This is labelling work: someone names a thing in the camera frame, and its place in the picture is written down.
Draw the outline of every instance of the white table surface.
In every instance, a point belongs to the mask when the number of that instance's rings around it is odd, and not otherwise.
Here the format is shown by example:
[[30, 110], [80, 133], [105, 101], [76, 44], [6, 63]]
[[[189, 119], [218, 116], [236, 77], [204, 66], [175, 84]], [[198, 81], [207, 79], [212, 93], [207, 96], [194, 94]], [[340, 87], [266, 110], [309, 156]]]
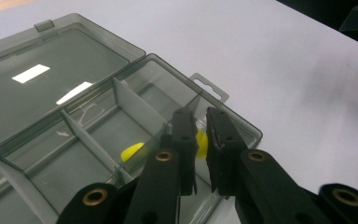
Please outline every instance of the white table surface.
[[[358, 189], [357, 42], [260, 0], [36, 0], [0, 11], [0, 39], [72, 12], [226, 91], [298, 185]], [[209, 223], [239, 223], [233, 202]]]

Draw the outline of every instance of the plastic storage box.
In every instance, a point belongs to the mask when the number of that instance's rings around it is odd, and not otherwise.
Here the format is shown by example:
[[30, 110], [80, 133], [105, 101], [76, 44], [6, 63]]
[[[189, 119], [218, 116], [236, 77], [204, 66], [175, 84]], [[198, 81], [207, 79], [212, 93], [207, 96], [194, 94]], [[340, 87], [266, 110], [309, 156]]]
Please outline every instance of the plastic storage box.
[[[54, 223], [88, 184], [128, 183], [183, 106], [203, 131], [214, 106], [228, 112], [248, 147], [261, 140], [256, 127], [157, 55], [79, 15], [0, 40], [0, 223]], [[140, 142], [122, 162], [122, 150]], [[199, 193], [182, 197], [181, 223], [205, 222], [220, 201], [205, 160], [196, 160], [196, 173]]]

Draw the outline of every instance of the yellow object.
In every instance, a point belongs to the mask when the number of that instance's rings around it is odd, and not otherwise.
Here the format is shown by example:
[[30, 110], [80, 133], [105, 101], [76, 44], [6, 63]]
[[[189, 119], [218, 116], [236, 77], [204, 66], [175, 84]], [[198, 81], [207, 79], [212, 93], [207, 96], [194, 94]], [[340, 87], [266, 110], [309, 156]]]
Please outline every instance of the yellow object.
[[124, 162], [129, 160], [133, 156], [133, 154], [135, 154], [144, 144], [145, 143], [137, 143], [124, 149], [120, 155], [121, 160]]
[[197, 142], [199, 143], [199, 150], [197, 151], [197, 158], [205, 159], [208, 151], [208, 136], [199, 129], [196, 135]]

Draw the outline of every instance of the yellow plastic piece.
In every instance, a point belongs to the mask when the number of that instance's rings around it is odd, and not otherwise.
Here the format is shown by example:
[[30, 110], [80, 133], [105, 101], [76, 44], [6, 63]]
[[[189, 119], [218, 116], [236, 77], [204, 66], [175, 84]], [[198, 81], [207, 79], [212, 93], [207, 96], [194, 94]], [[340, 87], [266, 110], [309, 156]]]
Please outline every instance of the yellow plastic piece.
[[199, 129], [196, 135], [197, 142], [199, 143], [199, 150], [197, 151], [197, 158], [205, 159], [208, 151], [208, 136]]
[[133, 154], [135, 154], [144, 144], [145, 143], [137, 143], [124, 149], [120, 155], [121, 160], [124, 162], [129, 160], [133, 156]]

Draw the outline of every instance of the metal grommet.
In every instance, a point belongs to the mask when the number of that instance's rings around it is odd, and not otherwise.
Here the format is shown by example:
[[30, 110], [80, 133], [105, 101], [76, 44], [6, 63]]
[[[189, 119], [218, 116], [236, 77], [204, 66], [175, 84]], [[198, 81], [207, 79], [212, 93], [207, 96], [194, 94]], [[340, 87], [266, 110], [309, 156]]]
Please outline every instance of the metal grommet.
[[358, 207], [358, 195], [347, 189], [333, 189], [333, 196], [341, 203]]
[[172, 154], [169, 152], [159, 152], [158, 154], [156, 154], [156, 160], [158, 161], [170, 161], [172, 159]]
[[83, 197], [83, 204], [87, 206], [95, 206], [103, 203], [107, 198], [107, 190], [98, 188], [87, 192]]
[[248, 155], [252, 161], [264, 161], [266, 159], [263, 153], [257, 151], [249, 152]]

